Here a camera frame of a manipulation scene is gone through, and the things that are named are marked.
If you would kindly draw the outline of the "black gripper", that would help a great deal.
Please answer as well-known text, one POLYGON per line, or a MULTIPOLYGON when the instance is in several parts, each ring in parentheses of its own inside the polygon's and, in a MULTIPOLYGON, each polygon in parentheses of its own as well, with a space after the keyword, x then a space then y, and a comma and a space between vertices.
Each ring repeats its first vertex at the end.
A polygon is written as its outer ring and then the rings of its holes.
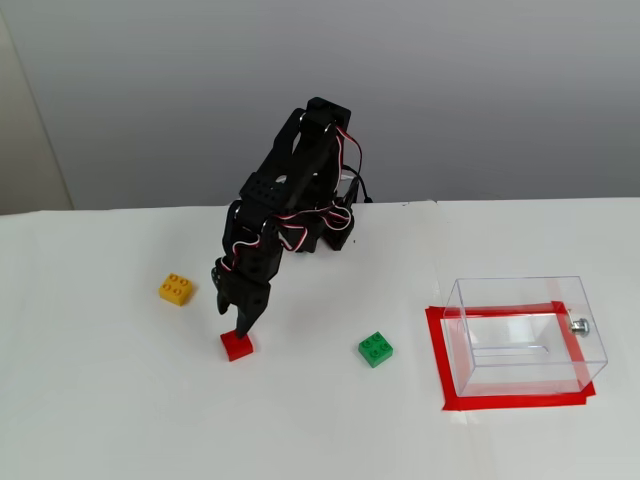
POLYGON ((211 270, 217 309, 225 314, 230 305, 237 307, 235 335, 242 339, 268 305, 283 247, 275 227, 265 227, 261 233, 232 227, 223 236, 223 248, 224 256, 211 270))

